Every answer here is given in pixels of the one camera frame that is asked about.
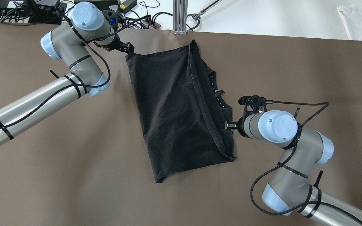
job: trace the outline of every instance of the brown table surface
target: brown table surface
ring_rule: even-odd
[[[0,24],[0,108],[53,81],[50,69],[69,72],[39,43],[55,27]],[[362,41],[134,29],[120,37],[141,54],[195,39],[236,120],[243,95],[330,101],[308,126],[333,141],[335,154],[314,167],[309,183],[323,170],[320,188],[362,209]],[[276,165],[282,150],[237,133],[235,162],[155,183],[125,54],[98,52],[112,69],[108,90],[82,97],[0,147],[0,225],[316,225],[297,213],[268,216],[253,206],[252,182]],[[317,109],[302,107],[298,120]],[[262,206],[269,178],[254,190]]]

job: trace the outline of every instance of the wire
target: wire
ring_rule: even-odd
[[[138,18],[140,18],[139,15],[138,15],[135,11],[133,11],[133,10],[129,10],[128,12],[124,13],[124,16],[125,16],[127,13],[129,13],[129,12],[134,13]]]
[[[267,100],[266,103],[280,103],[280,104],[289,104],[289,105],[307,105],[307,106],[320,106],[320,105],[323,105],[323,107],[321,107],[317,112],[315,112],[312,116],[310,116],[306,121],[304,121],[302,124],[300,124],[299,126],[299,131],[297,132],[296,136],[294,137],[294,139],[297,138],[297,135],[299,134],[300,130],[303,129],[303,127],[310,121],[312,120],[315,116],[317,116],[320,112],[322,112],[323,110],[325,110],[325,108],[327,108],[329,106],[329,102],[322,102],[322,103],[316,103],[316,104],[310,104],[310,103],[299,103],[299,102],[284,102],[284,101],[276,101],[276,100]],[[254,206],[259,209],[260,211],[262,211],[263,213],[266,213],[266,214],[269,214],[269,215],[273,215],[273,216],[278,216],[278,215],[283,215],[283,214],[286,214],[288,212],[291,212],[299,207],[302,207],[304,205],[308,205],[308,204],[315,204],[315,203],[318,203],[318,201],[311,201],[311,202],[304,202],[304,203],[301,203],[295,207],[292,207],[286,211],[283,211],[283,212],[278,212],[278,213],[274,213],[274,212],[269,212],[269,211],[266,211],[264,209],[262,209],[254,200],[253,198],[253,189],[256,185],[256,183],[258,183],[258,181],[260,179],[262,179],[264,176],[268,175],[269,173],[272,173],[273,171],[279,169],[280,167],[282,167],[283,165],[285,165],[294,155],[294,153],[296,152],[296,149],[297,149],[297,144],[294,145],[293,147],[293,150],[291,152],[291,154],[289,155],[289,157],[287,157],[286,160],[284,160],[283,163],[281,163],[280,165],[277,165],[276,167],[264,172],[262,175],[260,175],[251,185],[251,188],[250,188],[250,199],[251,199],[251,202],[254,204]],[[346,214],[347,216],[349,216],[350,218],[352,218],[353,220],[355,220],[356,222],[358,222],[359,224],[362,225],[362,221],[360,219],[358,219],[357,217],[353,216],[352,214],[348,213],[347,211],[337,207],[337,206],[334,206],[332,204],[329,204],[329,203],[324,203],[324,202],[319,202],[320,205],[325,205],[325,206],[329,206],[331,208],[334,208],[344,214]]]
[[[61,0],[61,2],[68,2],[68,3],[72,3],[72,4],[74,4],[74,2],[73,2],[73,1],[69,1],[69,0]]]
[[[43,23],[52,23],[52,22],[63,22],[63,20],[46,20],[46,19],[59,19],[61,18],[62,16],[57,16],[57,17],[46,17],[44,14],[39,14],[39,13],[35,13],[33,12],[31,9],[28,9],[25,7],[25,3],[26,1],[24,1],[23,3],[18,3],[17,1],[13,1],[13,3],[15,4],[15,8],[9,10],[6,15],[4,17],[2,17],[3,13],[4,13],[4,10],[2,12],[0,12],[0,22],[3,22],[5,20],[15,20],[15,22],[17,23],[19,20],[23,20],[23,19],[27,19],[30,17],[29,21],[31,20],[32,17],[34,16],[39,16],[39,17],[42,17],[43,18],[43,21],[40,21],[40,22],[30,22],[31,25],[34,25],[34,24],[43,24]],[[65,14],[68,14],[73,8],[74,6],[70,7]],[[46,14],[50,11],[50,7],[43,7],[41,6],[43,12],[45,12]],[[21,10],[23,10],[24,12],[27,12],[28,14],[26,15],[21,15]]]
[[[158,0],[155,0],[155,1],[158,3],[157,6],[147,6],[145,1],[142,1],[139,4],[143,7],[146,7],[146,14],[148,14],[147,13],[148,8],[158,8],[160,6],[160,2]]]
[[[171,13],[167,13],[167,12],[159,12],[159,13],[156,13],[155,15],[153,15],[153,17],[152,17],[152,20],[153,20],[153,25],[155,26],[155,24],[156,24],[156,19],[157,19],[157,17],[159,16],[159,15],[161,15],[161,14],[166,14],[166,15],[169,15],[169,16],[173,16]],[[195,26],[195,27],[190,27],[188,24],[187,24],[187,27],[191,30],[191,31],[194,31],[194,29],[195,28],[197,28],[198,26],[199,26],[199,24],[200,24],[200,20],[198,20],[198,23],[197,23],[197,25]]]

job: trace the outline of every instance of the electronic device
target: electronic device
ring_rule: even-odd
[[[95,5],[99,10],[117,10],[117,0],[74,0],[74,3],[90,2]]]
[[[0,0],[0,21],[6,23],[28,19],[26,23],[61,24],[63,18],[56,7],[65,12],[67,4],[59,0]]]
[[[159,23],[154,23],[152,20],[149,19],[144,19],[141,20],[141,23],[145,26],[145,28],[147,29],[152,29],[152,30],[159,30],[161,25]]]
[[[122,13],[127,13],[129,10],[132,10],[137,4],[136,0],[125,0],[121,5],[119,5]]]

